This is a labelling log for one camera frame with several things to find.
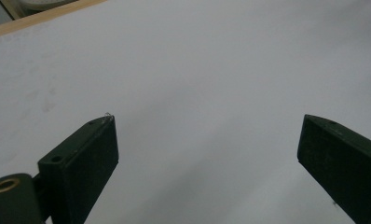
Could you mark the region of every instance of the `small white object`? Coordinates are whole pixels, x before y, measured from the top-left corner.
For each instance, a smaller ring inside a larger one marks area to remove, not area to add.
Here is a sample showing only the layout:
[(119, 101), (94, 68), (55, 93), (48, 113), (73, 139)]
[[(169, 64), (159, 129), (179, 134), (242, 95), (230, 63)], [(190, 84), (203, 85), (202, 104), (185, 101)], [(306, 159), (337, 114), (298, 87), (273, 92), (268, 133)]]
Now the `small white object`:
[(44, 11), (74, 2), (75, 0), (19, 0), (24, 8)]

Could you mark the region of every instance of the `wooden edge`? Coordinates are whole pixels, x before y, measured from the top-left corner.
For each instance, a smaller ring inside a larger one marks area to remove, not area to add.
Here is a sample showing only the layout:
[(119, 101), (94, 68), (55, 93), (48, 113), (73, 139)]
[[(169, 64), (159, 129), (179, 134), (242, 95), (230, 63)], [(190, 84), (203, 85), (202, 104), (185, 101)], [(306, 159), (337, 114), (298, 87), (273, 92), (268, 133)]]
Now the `wooden edge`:
[(90, 7), (106, 0), (78, 0), (73, 3), (63, 5), (61, 7), (55, 7), (53, 9), (27, 16), (19, 20), (10, 21), (4, 24), (0, 24), (0, 35), (6, 35), (14, 31), (21, 30), (23, 28), (36, 25), (40, 22), (50, 21), (61, 15), (77, 11), (84, 7)]

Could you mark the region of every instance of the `white surface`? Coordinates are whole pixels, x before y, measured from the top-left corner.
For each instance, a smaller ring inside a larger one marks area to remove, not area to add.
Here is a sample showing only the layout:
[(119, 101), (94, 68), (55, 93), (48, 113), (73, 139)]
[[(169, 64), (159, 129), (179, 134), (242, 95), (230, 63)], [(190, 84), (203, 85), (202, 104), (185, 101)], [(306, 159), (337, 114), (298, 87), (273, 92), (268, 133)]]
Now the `white surface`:
[(352, 223), (296, 149), (306, 113), (371, 139), (371, 0), (109, 0), (0, 37), (0, 176), (105, 112), (87, 223)]

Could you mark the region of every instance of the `brass insert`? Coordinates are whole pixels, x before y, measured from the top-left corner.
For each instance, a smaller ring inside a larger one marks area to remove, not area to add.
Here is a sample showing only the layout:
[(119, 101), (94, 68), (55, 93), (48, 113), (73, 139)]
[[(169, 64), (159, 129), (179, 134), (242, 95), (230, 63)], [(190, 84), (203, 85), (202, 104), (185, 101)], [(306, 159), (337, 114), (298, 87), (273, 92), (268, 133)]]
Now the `brass insert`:
[(20, 183), (18, 178), (10, 178), (0, 181), (0, 193), (9, 191), (17, 187)]

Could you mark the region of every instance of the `screw hole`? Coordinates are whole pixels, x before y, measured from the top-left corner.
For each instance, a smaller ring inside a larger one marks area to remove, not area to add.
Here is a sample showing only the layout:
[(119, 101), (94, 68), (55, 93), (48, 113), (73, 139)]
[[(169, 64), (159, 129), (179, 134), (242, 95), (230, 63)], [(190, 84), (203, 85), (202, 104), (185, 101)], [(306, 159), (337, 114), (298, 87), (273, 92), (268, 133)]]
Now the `screw hole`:
[(0, 182), (0, 193), (14, 189), (19, 185), (20, 180), (18, 178), (10, 178)]
[(58, 162), (58, 161), (61, 161), (61, 160), (62, 160), (62, 157), (60, 157), (60, 156), (56, 156), (56, 157), (51, 159), (51, 161), (53, 161), (53, 162)]

